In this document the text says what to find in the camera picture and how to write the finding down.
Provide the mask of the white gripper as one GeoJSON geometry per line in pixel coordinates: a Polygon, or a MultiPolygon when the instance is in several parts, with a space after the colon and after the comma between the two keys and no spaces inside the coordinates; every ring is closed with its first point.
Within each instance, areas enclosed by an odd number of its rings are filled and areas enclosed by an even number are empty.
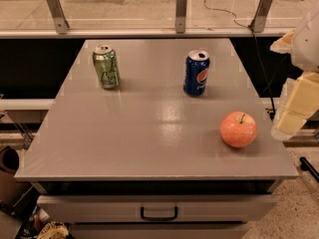
{"type": "Polygon", "coordinates": [[[271,135],[288,140],[319,110],[319,5],[270,46],[279,54],[291,52],[291,62],[304,72],[297,80],[287,79],[279,99],[271,135]]]}

